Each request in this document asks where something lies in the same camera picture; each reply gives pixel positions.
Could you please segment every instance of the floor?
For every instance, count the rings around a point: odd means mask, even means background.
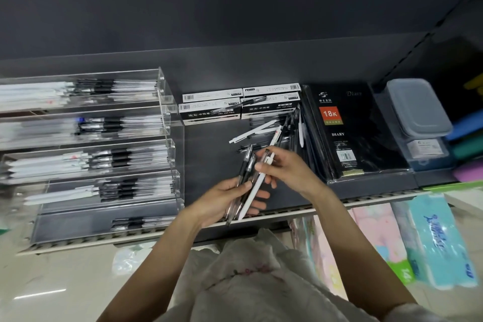
[[[457,225],[483,280],[483,220],[454,209]],[[290,233],[280,235],[291,243]],[[130,276],[148,249],[137,247],[130,262],[117,262],[115,246],[51,254],[14,256],[18,234],[0,236],[0,320],[3,322],[94,321]],[[421,283],[409,289],[424,307],[458,322],[483,320],[483,286],[438,291]]]

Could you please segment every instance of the gray lid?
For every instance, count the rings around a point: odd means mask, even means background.
[[[393,79],[386,86],[404,132],[415,139],[448,135],[453,125],[431,85],[420,78]]]

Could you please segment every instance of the barcode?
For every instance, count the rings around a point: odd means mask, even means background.
[[[341,162],[348,162],[350,160],[355,160],[355,155],[352,150],[337,150],[337,155]]]

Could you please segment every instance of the blue tissue package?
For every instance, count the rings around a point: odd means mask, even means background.
[[[440,290],[472,288],[478,277],[443,194],[391,204],[417,280]]]

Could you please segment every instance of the hand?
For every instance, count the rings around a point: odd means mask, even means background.
[[[272,188],[276,187],[276,179],[281,179],[310,202],[320,196],[321,192],[330,191],[296,153],[278,147],[267,147],[257,152],[257,156],[260,157],[265,149],[275,153],[273,163],[257,163],[255,169],[266,174],[265,183],[271,183]]]
[[[200,224],[201,228],[208,227],[225,216],[233,200],[252,188],[250,181],[236,187],[237,184],[238,177],[221,181],[183,211],[189,213]],[[267,191],[258,190],[257,197],[268,199],[270,194]],[[260,210],[265,210],[266,208],[266,203],[253,200],[247,214],[257,215]]]

